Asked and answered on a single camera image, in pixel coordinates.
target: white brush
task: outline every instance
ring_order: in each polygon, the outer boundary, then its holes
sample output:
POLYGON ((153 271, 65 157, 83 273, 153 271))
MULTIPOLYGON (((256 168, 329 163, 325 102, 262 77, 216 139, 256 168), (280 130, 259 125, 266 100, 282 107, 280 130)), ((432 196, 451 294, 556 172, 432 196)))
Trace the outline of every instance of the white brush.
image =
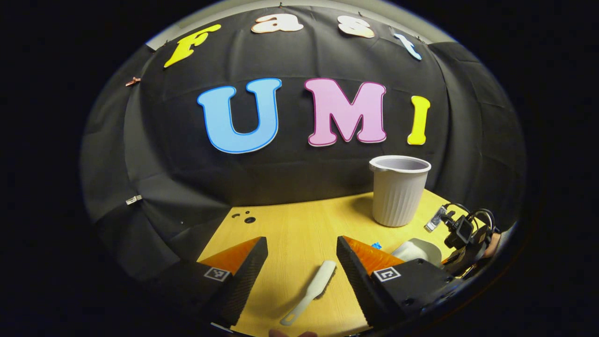
POLYGON ((312 279, 312 282, 308 286, 308 290, 305 292, 304 298, 300 301, 300 303, 291 310, 283 319, 281 320, 281 324, 284 326, 290 326, 293 322, 300 316, 302 312, 308 307, 308 304, 312 302, 313 299, 319 299, 325 293, 326 286, 329 285, 331 278, 335 274, 335 270, 337 268, 337 263, 335 261, 326 260, 318 269, 316 276, 312 279))

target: pink letter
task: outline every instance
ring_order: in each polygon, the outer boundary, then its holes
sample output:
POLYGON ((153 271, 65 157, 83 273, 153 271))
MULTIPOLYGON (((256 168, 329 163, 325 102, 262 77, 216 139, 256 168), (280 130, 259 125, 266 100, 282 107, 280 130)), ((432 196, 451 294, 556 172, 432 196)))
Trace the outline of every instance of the pink letter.
POLYGON ((358 140, 363 143, 380 143, 387 138, 383 130, 384 86, 364 82, 350 104, 332 79, 310 79, 304 87, 314 96, 314 133, 308 137, 312 146, 332 145, 337 136, 331 130, 331 117, 345 142, 349 142, 362 119, 358 140))

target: yellow letter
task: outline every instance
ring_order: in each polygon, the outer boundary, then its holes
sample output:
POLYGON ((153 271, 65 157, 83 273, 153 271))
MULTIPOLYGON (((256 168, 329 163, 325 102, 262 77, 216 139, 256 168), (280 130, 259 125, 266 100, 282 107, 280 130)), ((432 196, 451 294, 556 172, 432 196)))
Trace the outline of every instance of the yellow letter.
POLYGON ((422 145, 426 141, 424 135, 426 111, 431 107, 431 102, 422 96, 412 96, 412 104, 414 104, 414 124, 412 124, 412 133, 408 136, 408 144, 422 145))
POLYGON ((342 15, 337 17, 337 21, 339 21, 339 29, 344 33, 367 38, 374 37, 374 32, 368 28, 370 25, 362 19, 342 15))
POLYGON ((190 36, 184 37, 179 42, 177 42, 177 48, 175 52, 171 56, 171 58, 164 64, 164 67, 168 67, 173 63, 179 62, 182 59, 188 57, 193 54, 193 50, 189 49, 192 45, 197 47, 202 42, 206 40, 208 37, 208 32, 214 32, 220 29, 220 25, 216 24, 214 26, 210 26, 206 29, 202 29, 199 32, 193 33, 190 36))
POLYGON ((252 27, 254 33, 272 33, 276 31, 295 32, 304 27, 293 14, 272 14, 256 19, 259 22, 252 27))

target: yellow table surface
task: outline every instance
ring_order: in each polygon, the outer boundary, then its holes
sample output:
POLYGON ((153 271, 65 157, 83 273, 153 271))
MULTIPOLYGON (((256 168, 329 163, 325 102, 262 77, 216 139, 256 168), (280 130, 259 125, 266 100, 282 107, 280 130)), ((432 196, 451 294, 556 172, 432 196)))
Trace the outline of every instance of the yellow table surface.
MULTIPOLYGON (((289 336, 307 330, 319 337, 347 336, 370 329, 353 293, 352 286, 336 254, 337 237, 349 236, 368 245, 378 242, 392 253, 402 243, 416 237, 441 249, 442 259, 453 249, 443 243, 449 231, 441 223, 432 233, 424 225, 447 200, 427 190, 414 219, 403 227, 385 227, 371 215, 373 193, 327 200, 270 206, 233 207, 223 220, 198 261, 231 246, 265 236, 268 257, 254 283, 246 306, 231 330, 252 336, 268 336, 279 329, 289 336), (253 216, 256 221, 246 224, 253 216), (313 300, 293 325, 279 321, 304 297, 312 277, 324 260, 337 262, 337 270, 321 299, 313 300)), ((450 206, 457 216, 465 212, 450 206)))

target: light blue letter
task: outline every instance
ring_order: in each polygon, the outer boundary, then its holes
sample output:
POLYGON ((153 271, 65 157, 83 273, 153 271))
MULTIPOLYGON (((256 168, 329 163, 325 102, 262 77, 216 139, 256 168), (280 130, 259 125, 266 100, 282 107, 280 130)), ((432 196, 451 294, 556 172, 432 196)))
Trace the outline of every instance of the light blue letter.
POLYGON ((406 49, 408 50, 408 52, 410 52, 410 54, 412 56, 414 56, 415 59, 417 59, 417 60, 421 60, 422 59, 422 56, 420 56, 420 54, 416 53, 416 51, 414 50, 414 44, 411 43, 411 42, 409 42, 408 39, 406 39, 405 36, 403 36, 401 34, 394 34, 394 36, 401 40, 401 43, 404 44, 404 47, 406 47, 406 49))
POLYGON ((235 88, 222 86, 198 96, 204 108, 206 132, 210 143, 228 154, 252 152, 268 145, 277 135, 279 120, 274 92, 281 88, 280 79, 259 79, 247 84, 246 89, 256 95, 258 127, 250 133, 238 133, 231 120, 231 97, 235 88))

